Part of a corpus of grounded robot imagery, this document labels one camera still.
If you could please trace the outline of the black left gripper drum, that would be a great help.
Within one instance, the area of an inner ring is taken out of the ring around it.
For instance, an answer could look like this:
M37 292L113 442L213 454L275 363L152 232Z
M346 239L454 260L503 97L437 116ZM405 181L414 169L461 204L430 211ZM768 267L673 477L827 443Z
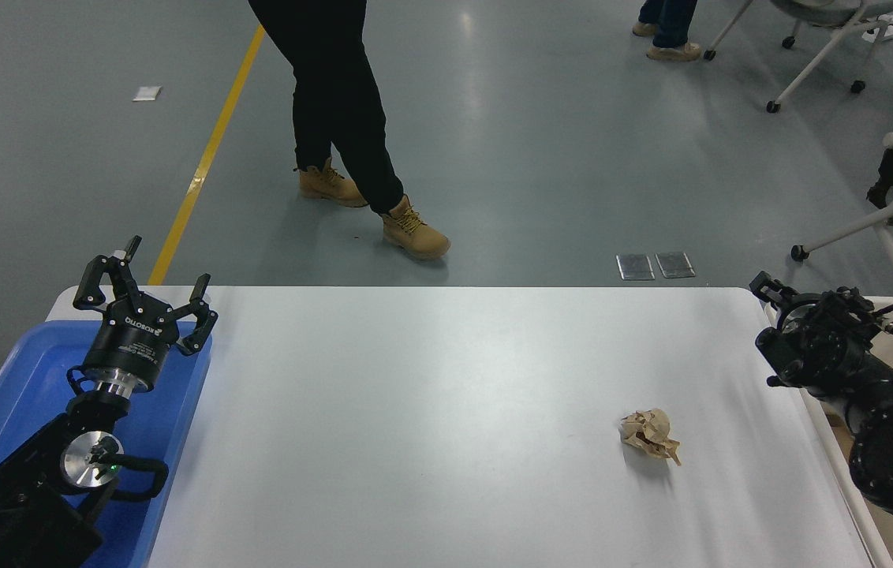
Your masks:
M147 293L140 294L140 303L140 309L126 298L108 304L82 363L85 381L125 383L137 392L155 389L179 331L175 321L165 321L171 305Z

